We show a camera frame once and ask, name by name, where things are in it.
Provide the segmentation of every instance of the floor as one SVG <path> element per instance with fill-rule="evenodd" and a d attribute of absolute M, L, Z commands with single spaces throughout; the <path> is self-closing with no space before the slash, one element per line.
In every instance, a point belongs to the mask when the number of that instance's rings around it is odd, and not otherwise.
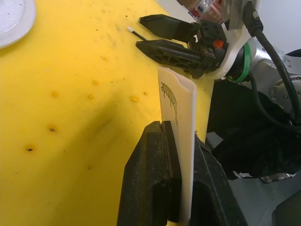
<path fill-rule="evenodd" d="M 193 21 L 188 11 L 175 0 L 157 0 L 157 2 L 171 16 L 187 22 Z M 215 133 L 208 134 L 208 139 L 213 146 L 222 141 Z M 276 206 L 301 190 L 301 172 L 292 179 L 270 184 L 264 184 L 259 179 L 237 179 L 229 183 L 248 225 L 272 226 L 271 214 Z"/>

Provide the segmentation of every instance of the green ring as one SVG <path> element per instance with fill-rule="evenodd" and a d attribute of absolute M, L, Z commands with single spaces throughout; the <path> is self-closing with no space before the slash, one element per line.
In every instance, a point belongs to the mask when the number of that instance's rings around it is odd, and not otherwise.
<path fill-rule="evenodd" d="M 246 76 L 249 74 L 250 70 L 250 46 L 248 43 L 244 45 L 244 52 L 245 52 L 245 61 L 244 61 L 244 69 L 241 75 L 234 80 L 234 82 L 240 83 L 242 82 Z"/>

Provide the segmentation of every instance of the food crumb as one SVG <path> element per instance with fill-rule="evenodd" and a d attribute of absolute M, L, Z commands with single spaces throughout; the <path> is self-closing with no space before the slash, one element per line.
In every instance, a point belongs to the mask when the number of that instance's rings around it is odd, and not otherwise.
<path fill-rule="evenodd" d="M 136 96 L 131 96 L 131 101 L 133 101 L 133 102 L 138 102 L 138 97 L 136 97 Z"/>

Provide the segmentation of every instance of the white plate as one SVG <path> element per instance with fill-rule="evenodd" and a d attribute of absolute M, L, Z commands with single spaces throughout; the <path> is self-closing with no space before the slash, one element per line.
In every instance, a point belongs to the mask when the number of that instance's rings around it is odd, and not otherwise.
<path fill-rule="evenodd" d="M 36 17 L 34 0 L 0 0 L 0 48 L 28 33 Z"/>

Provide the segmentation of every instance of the white wall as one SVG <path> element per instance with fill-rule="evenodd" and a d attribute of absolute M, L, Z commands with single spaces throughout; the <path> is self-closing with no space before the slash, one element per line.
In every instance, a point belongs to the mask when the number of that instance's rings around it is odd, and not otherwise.
<path fill-rule="evenodd" d="M 263 32 L 285 53 L 301 48 L 301 0 L 261 0 Z"/>

